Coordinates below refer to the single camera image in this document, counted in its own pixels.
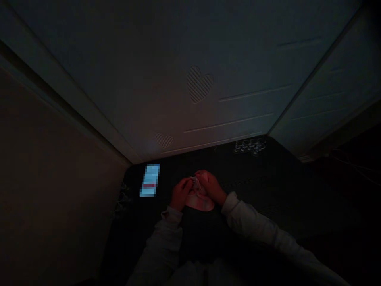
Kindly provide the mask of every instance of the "wire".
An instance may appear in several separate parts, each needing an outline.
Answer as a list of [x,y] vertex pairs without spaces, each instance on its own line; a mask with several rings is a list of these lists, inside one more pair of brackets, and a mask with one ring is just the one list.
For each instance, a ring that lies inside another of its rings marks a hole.
[[[334,151],[341,151],[341,152],[345,153],[343,150],[340,150],[340,149],[334,149]],[[345,162],[345,161],[343,161],[343,160],[333,156],[332,154],[331,154],[331,156],[332,156],[332,158],[334,158],[334,159],[336,159],[336,160],[338,160],[338,161],[340,161],[340,162],[342,162],[344,164],[351,165],[351,166],[356,166],[357,168],[361,168],[361,169],[364,169],[364,170],[368,170],[368,171],[371,171],[371,172],[375,172],[375,173],[380,173],[381,174],[381,171],[373,170],[373,169],[369,169],[369,168],[366,168],[366,167],[363,167],[363,166],[359,166],[359,165],[356,165],[356,164]]]
[[368,170],[368,171],[372,171],[372,172],[376,172],[376,173],[379,173],[379,171],[375,171],[375,170],[372,170],[372,169],[369,169],[369,168],[366,168],[366,167],[363,167],[363,166],[359,166],[359,165],[352,164],[351,161],[349,160],[349,155],[348,155],[346,152],[344,152],[343,150],[340,150],[340,149],[334,149],[334,151],[341,151],[341,152],[343,152],[343,153],[345,154],[345,156],[346,156],[348,162],[345,162],[345,161],[343,161],[343,160],[340,160],[340,159],[336,158],[335,156],[333,156],[333,155],[331,154],[331,156],[332,156],[334,159],[336,159],[336,160],[338,160],[338,161],[340,161],[340,162],[343,162],[343,163],[345,163],[345,164],[351,165],[351,166],[352,166],[358,173],[360,173],[360,175],[362,175],[364,178],[366,178],[367,180],[371,181],[373,184],[376,184],[377,186],[381,187],[381,184],[380,184],[380,183],[377,183],[377,182],[373,181],[371,178],[369,178],[369,177],[367,177],[366,175],[364,175],[364,174],[363,174],[359,169],[357,169],[357,168],[362,168],[362,169],[365,169],[365,170]]

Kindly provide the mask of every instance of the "phone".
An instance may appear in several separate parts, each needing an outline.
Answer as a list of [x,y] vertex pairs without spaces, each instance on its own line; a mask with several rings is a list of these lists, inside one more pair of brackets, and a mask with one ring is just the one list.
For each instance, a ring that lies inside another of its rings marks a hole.
[[140,189],[141,197],[155,197],[156,186],[159,178],[159,165],[148,164],[143,177],[142,188]]

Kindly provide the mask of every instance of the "pink object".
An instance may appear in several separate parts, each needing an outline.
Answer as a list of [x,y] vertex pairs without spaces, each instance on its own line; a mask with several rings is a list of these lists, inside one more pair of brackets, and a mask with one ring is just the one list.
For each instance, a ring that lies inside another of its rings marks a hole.
[[[201,176],[208,179],[206,173],[202,173]],[[207,196],[204,187],[200,184],[197,177],[191,177],[191,179],[193,180],[193,187],[188,194],[185,204],[199,211],[211,211],[214,209],[214,202]]]

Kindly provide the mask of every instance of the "beige wall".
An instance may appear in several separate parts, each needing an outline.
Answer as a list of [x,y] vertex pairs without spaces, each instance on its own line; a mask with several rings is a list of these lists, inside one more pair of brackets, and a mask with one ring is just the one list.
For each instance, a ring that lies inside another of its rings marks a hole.
[[0,93],[1,284],[90,278],[128,163],[1,68]]

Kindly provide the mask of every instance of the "striped heart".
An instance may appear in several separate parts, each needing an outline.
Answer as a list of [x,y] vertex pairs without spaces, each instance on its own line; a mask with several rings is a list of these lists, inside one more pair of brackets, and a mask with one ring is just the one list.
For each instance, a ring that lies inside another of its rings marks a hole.
[[190,98],[193,103],[203,100],[213,85],[213,77],[210,74],[201,78],[201,70],[198,66],[191,66],[188,71],[187,85]]
[[156,133],[155,134],[155,140],[157,141],[157,143],[159,144],[159,146],[161,148],[168,148],[169,146],[172,145],[173,143],[173,137],[171,136],[163,136],[162,134],[160,133]]

